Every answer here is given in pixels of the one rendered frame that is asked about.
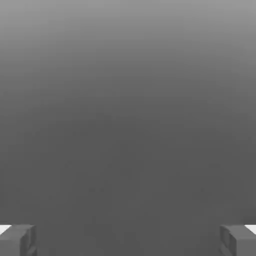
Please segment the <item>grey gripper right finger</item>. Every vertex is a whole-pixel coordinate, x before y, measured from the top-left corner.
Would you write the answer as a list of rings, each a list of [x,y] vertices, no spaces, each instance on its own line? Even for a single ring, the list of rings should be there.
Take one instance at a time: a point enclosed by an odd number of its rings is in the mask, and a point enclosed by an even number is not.
[[[256,224],[221,225],[220,256],[256,256]]]

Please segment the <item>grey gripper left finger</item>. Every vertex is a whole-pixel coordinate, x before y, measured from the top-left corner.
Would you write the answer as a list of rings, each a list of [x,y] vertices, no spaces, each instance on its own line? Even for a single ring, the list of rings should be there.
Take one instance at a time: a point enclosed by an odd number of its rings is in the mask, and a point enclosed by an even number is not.
[[[37,227],[33,224],[1,224],[0,256],[38,256]]]

